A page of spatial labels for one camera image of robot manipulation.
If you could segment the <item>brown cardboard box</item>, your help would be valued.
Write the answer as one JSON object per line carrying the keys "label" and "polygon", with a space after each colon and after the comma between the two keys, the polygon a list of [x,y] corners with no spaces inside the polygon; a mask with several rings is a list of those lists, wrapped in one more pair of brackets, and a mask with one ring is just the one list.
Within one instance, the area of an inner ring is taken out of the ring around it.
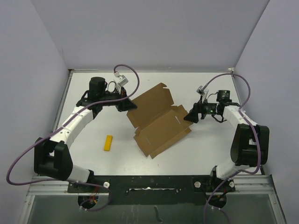
{"label": "brown cardboard box", "polygon": [[135,130],[134,140],[146,157],[152,159],[182,140],[190,132],[192,122],[182,105],[174,105],[170,89],[159,83],[133,99],[136,109],[127,117]]}

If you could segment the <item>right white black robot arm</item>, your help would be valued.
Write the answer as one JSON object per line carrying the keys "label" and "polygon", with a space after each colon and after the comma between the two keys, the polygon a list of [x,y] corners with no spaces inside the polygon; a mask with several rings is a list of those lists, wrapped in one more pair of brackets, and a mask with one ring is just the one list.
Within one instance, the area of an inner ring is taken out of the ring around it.
{"label": "right white black robot arm", "polygon": [[230,156],[222,164],[215,166],[208,178],[210,189],[217,191],[225,184],[225,179],[232,179],[238,173],[256,174],[261,165],[268,160],[270,130],[250,119],[237,102],[230,99],[229,90],[216,92],[216,102],[209,103],[207,91],[198,89],[200,95],[198,102],[184,117],[185,121],[198,123],[207,115],[216,119],[218,123],[227,121],[235,130],[230,148]]}

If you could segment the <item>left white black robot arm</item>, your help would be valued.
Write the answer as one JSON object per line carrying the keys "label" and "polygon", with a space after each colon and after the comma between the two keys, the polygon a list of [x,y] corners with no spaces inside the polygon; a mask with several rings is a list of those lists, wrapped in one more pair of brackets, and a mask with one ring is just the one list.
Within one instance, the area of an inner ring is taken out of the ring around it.
{"label": "left white black robot arm", "polygon": [[92,77],[89,89],[59,129],[46,140],[38,139],[34,148],[34,172],[61,181],[78,182],[85,192],[95,186],[93,172],[74,165],[70,148],[80,132],[93,121],[104,106],[115,106],[120,112],[137,108],[129,99],[124,85],[128,83],[124,75],[114,74],[115,88],[107,89],[107,82],[102,77]]}

